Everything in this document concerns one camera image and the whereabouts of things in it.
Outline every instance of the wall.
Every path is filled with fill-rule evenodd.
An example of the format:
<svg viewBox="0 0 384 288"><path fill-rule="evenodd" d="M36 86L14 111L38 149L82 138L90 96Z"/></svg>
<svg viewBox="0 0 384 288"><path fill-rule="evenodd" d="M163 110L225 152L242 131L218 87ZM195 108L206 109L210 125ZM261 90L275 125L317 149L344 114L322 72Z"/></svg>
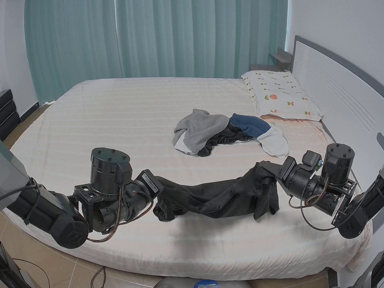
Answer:
<svg viewBox="0 0 384 288"><path fill-rule="evenodd" d="M0 90L11 89L17 112L36 102L24 37L24 0L0 0Z"/></svg>
<svg viewBox="0 0 384 288"><path fill-rule="evenodd" d="M384 0L289 0L286 50L295 35L332 50L384 84ZM365 265L357 273L339 272L339 285L352 285L384 249L384 227L374 235Z"/></svg>

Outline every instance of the gray garment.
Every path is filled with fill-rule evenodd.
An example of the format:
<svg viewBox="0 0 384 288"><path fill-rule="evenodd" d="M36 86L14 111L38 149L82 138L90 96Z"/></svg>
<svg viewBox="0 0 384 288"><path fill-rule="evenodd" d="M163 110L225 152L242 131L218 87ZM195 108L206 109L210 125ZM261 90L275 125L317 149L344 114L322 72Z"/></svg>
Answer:
<svg viewBox="0 0 384 288"><path fill-rule="evenodd" d="M184 144L195 154L201 151L207 141L215 134L223 131L229 123L229 117L222 114L210 115L205 110L193 109L192 113L177 123L172 140L176 145L185 132Z"/></svg>

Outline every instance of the white headboard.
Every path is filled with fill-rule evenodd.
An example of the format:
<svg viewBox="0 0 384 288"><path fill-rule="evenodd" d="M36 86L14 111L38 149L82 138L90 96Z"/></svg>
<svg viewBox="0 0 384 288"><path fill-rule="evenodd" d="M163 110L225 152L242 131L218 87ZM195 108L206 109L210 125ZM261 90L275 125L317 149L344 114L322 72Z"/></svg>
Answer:
<svg viewBox="0 0 384 288"><path fill-rule="evenodd" d="M324 114L336 142L353 148L352 170L362 190L384 163L384 86L332 51L295 37L291 72Z"/></svg>

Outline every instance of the green curtain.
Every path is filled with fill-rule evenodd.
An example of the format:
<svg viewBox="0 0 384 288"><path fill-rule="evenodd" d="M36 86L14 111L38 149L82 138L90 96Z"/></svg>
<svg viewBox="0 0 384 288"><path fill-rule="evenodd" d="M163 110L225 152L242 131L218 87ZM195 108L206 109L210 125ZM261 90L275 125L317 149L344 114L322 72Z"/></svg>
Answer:
<svg viewBox="0 0 384 288"><path fill-rule="evenodd" d="M56 100L87 79L239 78L284 48L287 7L288 0L25 0L38 100Z"/></svg>
<svg viewBox="0 0 384 288"><path fill-rule="evenodd" d="M122 76L114 0L25 0L24 18L39 103L87 79Z"/></svg>
<svg viewBox="0 0 384 288"><path fill-rule="evenodd" d="M124 77L239 78L284 48L288 0L116 0Z"/></svg>

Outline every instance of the black pants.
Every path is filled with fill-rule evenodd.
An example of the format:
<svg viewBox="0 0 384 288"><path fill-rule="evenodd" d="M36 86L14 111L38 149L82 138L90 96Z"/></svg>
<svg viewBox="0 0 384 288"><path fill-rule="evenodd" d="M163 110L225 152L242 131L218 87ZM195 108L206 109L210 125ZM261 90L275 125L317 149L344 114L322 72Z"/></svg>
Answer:
<svg viewBox="0 0 384 288"><path fill-rule="evenodd" d="M187 211L211 218L253 213L257 220L267 211L275 214L279 210L276 179L258 162L243 177L195 186L157 178L164 186L153 209L160 221L171 221Z"/></svg>

